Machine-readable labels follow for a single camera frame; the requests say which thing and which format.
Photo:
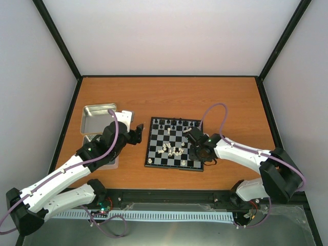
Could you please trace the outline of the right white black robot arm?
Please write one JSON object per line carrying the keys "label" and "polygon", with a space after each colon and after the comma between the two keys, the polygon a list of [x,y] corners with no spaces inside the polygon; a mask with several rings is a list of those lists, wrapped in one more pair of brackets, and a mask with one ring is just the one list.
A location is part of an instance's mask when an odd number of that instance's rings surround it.
{"label": "right white black robot arm", "polygon": [[197,127],[186,132],[186,139],[191,145],[192,160],[203,165],[228,160],[259,174],[259,178],[241,180],[233,186],[233,194],[242,201],[271,198],[286,204],[305,184],[305,177],[282,148],[272,151],[251,148],[220,134],[208,136]]}

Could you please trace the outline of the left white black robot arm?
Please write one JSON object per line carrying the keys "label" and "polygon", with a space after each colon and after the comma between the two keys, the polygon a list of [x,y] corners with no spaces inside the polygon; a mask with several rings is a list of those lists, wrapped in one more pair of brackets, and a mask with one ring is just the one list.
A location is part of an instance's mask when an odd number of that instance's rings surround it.
{"label": "left white black robot arm", "polygon": [[114,161],[127,144],[141,143],[143,129],[143,124],[130,130],[125,123],[114,121],[42,180],[22,190],[10,189],[6,193],[6,202],[15,230],[22,236],[28,236],[65,210],[91,203],[102,206],[107,194],[98,179],[91,179],[71,191],[66,192],[65,188]]}

